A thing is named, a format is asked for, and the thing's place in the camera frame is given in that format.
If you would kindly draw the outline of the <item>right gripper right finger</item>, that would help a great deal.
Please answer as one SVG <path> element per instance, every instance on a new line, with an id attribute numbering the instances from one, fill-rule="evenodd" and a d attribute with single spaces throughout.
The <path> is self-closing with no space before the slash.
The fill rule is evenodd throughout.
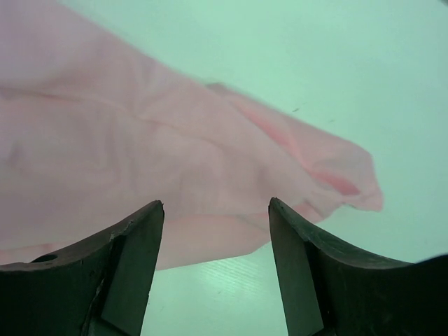
<path id="1" fill-rule="evenodd" d="M 447 334 L 447 257 L 387 258 L 321 229 L 274 198 L 269 230 L 290 336 Z"/>

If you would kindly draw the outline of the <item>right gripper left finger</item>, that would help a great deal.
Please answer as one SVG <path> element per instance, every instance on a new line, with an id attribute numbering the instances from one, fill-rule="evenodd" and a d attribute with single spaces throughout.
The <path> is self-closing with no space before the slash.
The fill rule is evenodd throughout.
<path id="1" fill-rule="evenodd" d="M 1 266 L 2 335 L 140 335 L 158 259 L 161 201 L 29 263 Z"/>

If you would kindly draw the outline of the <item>pink t shirt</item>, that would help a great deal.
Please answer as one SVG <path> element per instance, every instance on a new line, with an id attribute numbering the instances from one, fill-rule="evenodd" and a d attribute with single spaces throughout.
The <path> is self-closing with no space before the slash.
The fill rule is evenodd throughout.
<path id="1" fill-rule="evenodd" d="M 1 2 L 1 263 L 164 204 L 159 269 L 252 253 L 278 197 L 317 223 L 380 211 L 370 154 L 198 83 L 56 1 Z"/>

